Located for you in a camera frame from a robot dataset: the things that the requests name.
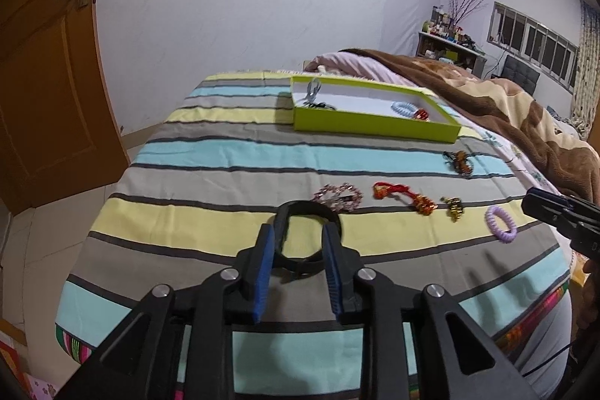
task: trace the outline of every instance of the striped tablecloth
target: striped tablecloth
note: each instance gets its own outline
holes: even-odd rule
[[[507,354],[562,297],[568,266],[551,229],[522,213],[526,189],[472,127],[444,144],[300,133],[291,124],[289,73],[222,73],[187,97],[125,171],[64,285],[56,330],[71,356],[85,360],[157,283],[196,285],[232,264],[280,204],[328,183],[364,193],[356,212],[341,215],[346,246],[401,285],[441,283]],[[472,155],[470,179],[443,157],[458,150]],[[380,180],[436,201],[459,196],[464,216],[453,223],[443,204],[425,217],[402,197],[375,200]],[[490,235],[491,204],[515,219],[513,243]],[[285,254],[319,247],[320,224],[292,218]],[[408,347],[415,374],[410,339]],[[263,322],[234,333],[236,392],[353,398],[361,350],[362,329],[334,321],[324,273],[272,276]]]

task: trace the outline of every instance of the brown blanket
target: brown blanket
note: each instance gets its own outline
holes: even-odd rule
[[[551,116],[510,81],[481,81],[463,69],[437,61],[348,49],[370,57],[421,87],[433,90],[458,112],[513,142],[565,195],[600,204],[598,154],[583,141],[556,135]]]

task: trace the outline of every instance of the door panel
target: door panel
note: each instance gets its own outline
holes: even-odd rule
[[[77,1],[0,0],[0,197],[13,213],[114,182],[127,167],[94,5]]]

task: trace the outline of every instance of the purple coil hair tie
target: purple coil hair tie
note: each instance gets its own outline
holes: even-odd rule
[[[500,217],[508,226],[510,231],[503,231],[496,223],[494,216]],[[503,243],[512,243],[517,237],[517,224],[511,217],[511,215],[504,210],[502,207],[492,205],[485,211],[485,222],[490,228],[490,231]]]

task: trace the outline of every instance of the window frame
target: window frame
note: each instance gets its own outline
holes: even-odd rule
[[[507,19],[506,14],[509,13],[508,18],[512,19],[512,32],[511,38],[509,40],[503,39],[504,23]],[[517,22],[521,22],[519,18],[524,18],[524,30],[523,30],[523,38],[521,40],[521,46],[519,49],[514,48],[512,46],[512,42],[515,36],[515,27]],[[533,41],[532,41],[532,49],[531,53],[527,55],[525,52],[527,50],[527,42],[529,40],[531,29],[533,29]],[[539,60],[533,57],[533,52],[535,50],[535,39],[536,36],[540,33],[542,35],[542,42],[539,49]],[[554,51],[552,53],[552,59],[550,61],[550,67],[544,65],[544,55],[547,47],[547,40],[550,39],[554,42]],[[568,90],[570,93],[573,93],[573,87],[571,86],[572,79],[574,80],[575,73],[577,71],[577,67],[575,61],[577,60],[577,55],[579,52],[579,47],[575,46],[564,36],[561,36],[556,31],[549,29],[547,26],[542,24],[539,21],[518,12],[511,7],[505,6],[499,2],[494,2],[493,11],[490,19],[490,29],[488,31],[488,39],[487,42],[491,45],[498,46],[502,48],[507,53],[514,55],[515,57],[523,60],[525,63],[532,65],[534,68],[539,69],[542,73],[549,76],[552,80],[556,81],[560,84],[565,90]],[[565,54],[563,55],[562,65],[560,67],[560,73],[556,73],[553,71],[554,59],[556,57],[556,51],[558,45],[562,46],[565,49]],[[569,61],[567,70],[565,72],[565,77],[561,77],[561,73],[564,69],[566,53],[569,52]]]

